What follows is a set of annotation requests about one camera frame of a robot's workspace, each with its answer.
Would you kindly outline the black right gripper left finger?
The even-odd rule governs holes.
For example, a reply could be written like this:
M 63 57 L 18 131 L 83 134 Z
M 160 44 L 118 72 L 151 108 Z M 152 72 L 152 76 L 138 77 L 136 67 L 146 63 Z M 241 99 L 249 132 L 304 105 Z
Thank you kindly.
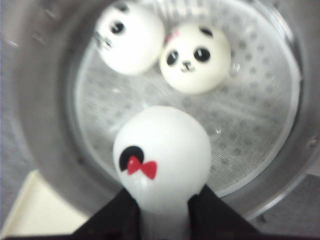
M 128 190 L 115 197 L 71 233 L 18 236 L 6 240 L 139 240 L 140 210 Z

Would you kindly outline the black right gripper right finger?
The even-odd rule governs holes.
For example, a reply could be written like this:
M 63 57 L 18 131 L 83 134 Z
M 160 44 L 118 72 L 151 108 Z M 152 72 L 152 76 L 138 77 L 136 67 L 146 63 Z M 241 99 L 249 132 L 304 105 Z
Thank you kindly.
M 207 185 L 188 201 L 192 240 L 316 240 L 311 236 L 263 233 L 219 198 Z

